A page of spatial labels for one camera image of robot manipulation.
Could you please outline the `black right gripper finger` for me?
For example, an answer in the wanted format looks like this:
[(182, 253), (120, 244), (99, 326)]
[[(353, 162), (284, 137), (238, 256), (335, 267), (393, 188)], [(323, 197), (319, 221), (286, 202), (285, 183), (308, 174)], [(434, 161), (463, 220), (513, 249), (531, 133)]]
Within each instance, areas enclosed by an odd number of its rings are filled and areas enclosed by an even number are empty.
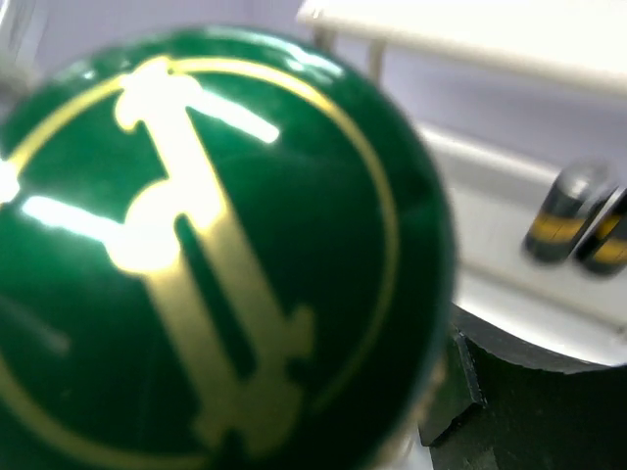
[(623, 469), (626, 368), (525, 342), (455, 306), (419, 427), (436, 469)]

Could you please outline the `dark can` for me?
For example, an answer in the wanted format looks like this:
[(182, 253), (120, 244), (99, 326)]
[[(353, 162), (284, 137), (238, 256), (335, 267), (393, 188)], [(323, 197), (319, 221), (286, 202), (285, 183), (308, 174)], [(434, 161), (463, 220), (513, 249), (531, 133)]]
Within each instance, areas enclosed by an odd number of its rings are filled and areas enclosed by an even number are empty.
[(525, 252), (540, 263), (565, 261), (617, 187), (607, 163), (577, 162), (565, 167), (524, 237)]
[(601, 205), (591, 228), (575, 251), (588, 275), (612, 278), (626, 267), (626, 187), (618, 187)]

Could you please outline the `green glass bottle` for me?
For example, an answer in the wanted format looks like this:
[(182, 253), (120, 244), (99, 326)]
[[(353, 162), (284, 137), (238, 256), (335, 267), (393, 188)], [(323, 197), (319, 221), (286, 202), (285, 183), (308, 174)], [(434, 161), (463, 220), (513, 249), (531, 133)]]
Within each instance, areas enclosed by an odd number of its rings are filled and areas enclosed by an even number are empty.
[(378, 469), (456, 270), (405, 114), (313, 46), (136, 37), (1, 121), (5, 469)]

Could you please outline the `white two-tier shelf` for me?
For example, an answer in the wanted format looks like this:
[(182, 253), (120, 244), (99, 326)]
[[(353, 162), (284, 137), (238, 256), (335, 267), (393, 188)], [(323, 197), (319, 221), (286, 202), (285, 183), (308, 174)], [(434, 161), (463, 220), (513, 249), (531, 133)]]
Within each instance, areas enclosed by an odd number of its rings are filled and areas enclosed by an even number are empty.
[(626, 277), (531, 259), (523, 238), (557, 176), (626, 184), (622, 1), (306, 1), (315, 43), (363, 40), (371, 78), (415, 118), (455, 211), (457, 305), (544, 350), (626, 361)]

